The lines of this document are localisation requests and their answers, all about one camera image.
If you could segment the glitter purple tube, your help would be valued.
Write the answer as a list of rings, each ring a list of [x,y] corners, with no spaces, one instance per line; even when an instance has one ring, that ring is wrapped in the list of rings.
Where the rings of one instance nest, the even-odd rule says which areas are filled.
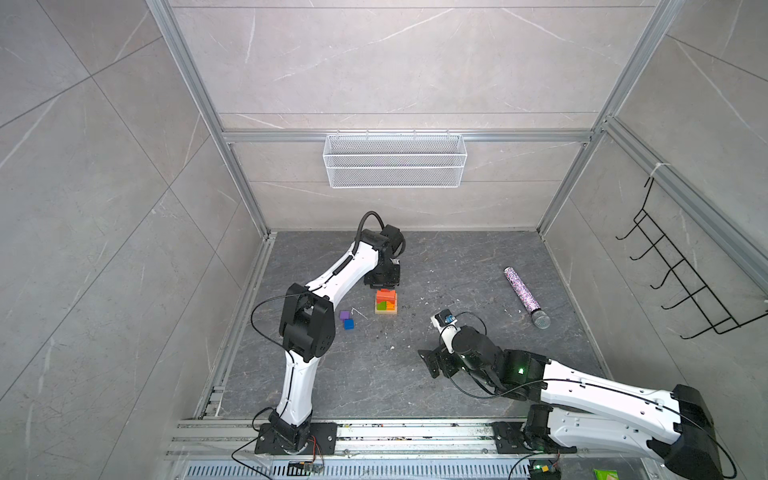
[[[541,330],[548,329],[551,325],[550,317],[541,308],[540,304],[515,269],[513,267],[506,267],[504,275],[518,299],[523,304],[526,312],[529,314],[533,325]]]

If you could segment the orange rectangular block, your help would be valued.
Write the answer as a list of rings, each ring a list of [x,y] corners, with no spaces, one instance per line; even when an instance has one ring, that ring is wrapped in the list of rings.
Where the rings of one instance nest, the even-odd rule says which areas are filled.
[[[391,289],[380,289],[376,291],[376,304],[385,302],[395,304],[397,302],[397,292]]]

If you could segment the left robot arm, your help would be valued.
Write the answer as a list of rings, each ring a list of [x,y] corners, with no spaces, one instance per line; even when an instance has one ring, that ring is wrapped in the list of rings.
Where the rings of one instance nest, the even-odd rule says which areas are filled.
[[[284,351],[286,368],[281,397],[268,422],[287,452],[299,453],[310,441],[312,391],[319,360],[335,339],[335,307],[358,282],[374,290],[395,289],[405,248],[401,230],[368,211],[342,257],[316,279],[294,283],[276,297],[283,302],[281,339],[271,342]]]

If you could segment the aluminium mounting rail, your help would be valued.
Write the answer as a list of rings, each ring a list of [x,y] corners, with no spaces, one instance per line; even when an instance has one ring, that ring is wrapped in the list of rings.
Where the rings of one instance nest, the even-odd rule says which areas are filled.
[[[262,420],[185,420],[177,424],[161,452],[168,459],[225,458],[235,451],[256,458],[298,457],[354,458],[384,457],[470,457],[514,456],[499,454],[492,438],[492,422],[523,422],[510,419],[346,419],[325,420],[339,425],[333,454],[312,455],[256,454],[253,449]],[[585,414],[566,413],[556,418],[547,432],[562,446],[576,447],[578,456],[648,458],[647,435],[638,429],[597,420]]]

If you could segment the green packet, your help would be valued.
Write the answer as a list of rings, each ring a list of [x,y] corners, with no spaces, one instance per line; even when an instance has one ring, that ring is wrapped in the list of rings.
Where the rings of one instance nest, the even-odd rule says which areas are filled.
[[[596,480],[619,480],[616,470],[595,469],[594,475]]]

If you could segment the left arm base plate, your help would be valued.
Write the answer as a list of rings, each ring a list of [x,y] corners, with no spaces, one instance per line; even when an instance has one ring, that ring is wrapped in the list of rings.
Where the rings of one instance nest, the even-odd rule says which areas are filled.
[[[333,422],[312,422],[297,428],[264,423],[253,451],[272,455],[330,455],[335,451],[338,427]]]

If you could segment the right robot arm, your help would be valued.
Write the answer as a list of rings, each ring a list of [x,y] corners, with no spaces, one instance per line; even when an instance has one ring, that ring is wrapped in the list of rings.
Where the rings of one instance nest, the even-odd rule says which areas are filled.
[[[684,479],[723,479],[730,458],[702,394],[688,385],[654,390],[586,374],[544,355],[502,349],[485,330],[444,309],[431,318],[438,345],[419,355],[432,377],[466,373],[477,399],[530,402],[523,444],[543,453],[634,453]]]

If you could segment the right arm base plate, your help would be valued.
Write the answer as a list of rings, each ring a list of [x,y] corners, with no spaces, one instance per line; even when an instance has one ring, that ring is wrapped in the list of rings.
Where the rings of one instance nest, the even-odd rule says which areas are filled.
[[[562,446],[551,439],[545,427],[527,427],[523,422],[492,422],[492,438],[499,454],[575,454],[576,447]]]

